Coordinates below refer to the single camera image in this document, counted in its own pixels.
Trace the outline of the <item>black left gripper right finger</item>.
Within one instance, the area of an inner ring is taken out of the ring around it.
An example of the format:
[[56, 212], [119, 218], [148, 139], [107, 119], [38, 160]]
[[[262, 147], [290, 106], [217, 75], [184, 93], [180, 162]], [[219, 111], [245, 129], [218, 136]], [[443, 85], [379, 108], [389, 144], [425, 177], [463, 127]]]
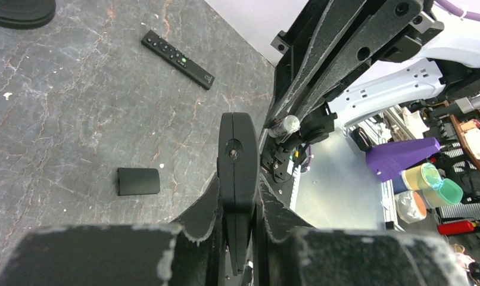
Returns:
[[259, 175], [258, 197], [263, 221], [261, 224], [270, 241], [281, 243], [295, 228], [314, 228], [277, 198], [262, 173]]

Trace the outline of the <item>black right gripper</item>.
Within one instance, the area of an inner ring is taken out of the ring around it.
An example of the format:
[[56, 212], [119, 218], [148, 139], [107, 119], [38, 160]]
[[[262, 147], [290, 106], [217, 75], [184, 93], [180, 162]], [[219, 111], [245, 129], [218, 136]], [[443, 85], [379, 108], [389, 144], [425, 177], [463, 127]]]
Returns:
[[416, 55], [444, 25], [432, 1], [308, 1], [275, 37], [272, 103], [264, 127], [287, 115], [303, 119], [319, 100], [330, 102], [377, 61]]

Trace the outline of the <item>black remote with buttons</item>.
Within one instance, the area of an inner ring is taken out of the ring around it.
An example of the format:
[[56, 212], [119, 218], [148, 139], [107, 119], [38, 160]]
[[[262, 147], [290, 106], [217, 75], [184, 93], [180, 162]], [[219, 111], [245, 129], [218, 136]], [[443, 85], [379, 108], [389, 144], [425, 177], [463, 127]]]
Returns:
[[149, 30], [141, 44], [205, 90], [211, 89], [215, 77], [154, 31]]

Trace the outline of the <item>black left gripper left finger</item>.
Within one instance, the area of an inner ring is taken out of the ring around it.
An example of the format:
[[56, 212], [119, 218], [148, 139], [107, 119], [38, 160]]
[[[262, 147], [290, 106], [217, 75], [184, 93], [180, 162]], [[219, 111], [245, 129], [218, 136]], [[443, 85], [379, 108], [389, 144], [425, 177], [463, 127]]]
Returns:
[[202, 243], [213, 232], [220, 212], [220, 182], [215, 173], [205, 192], [183, 213], [172, 220], [182, 226], [182, 233], [192, 243]]

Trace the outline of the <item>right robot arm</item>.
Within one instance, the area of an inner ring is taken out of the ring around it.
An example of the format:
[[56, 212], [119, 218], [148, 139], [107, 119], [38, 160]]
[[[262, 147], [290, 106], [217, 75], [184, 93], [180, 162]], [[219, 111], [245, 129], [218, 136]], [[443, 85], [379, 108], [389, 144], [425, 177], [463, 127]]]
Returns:
[[282, 53], [264, 127], [286, 149], [398, 104], [480, 98], [480, 14], [448, 1], [309, 1]]

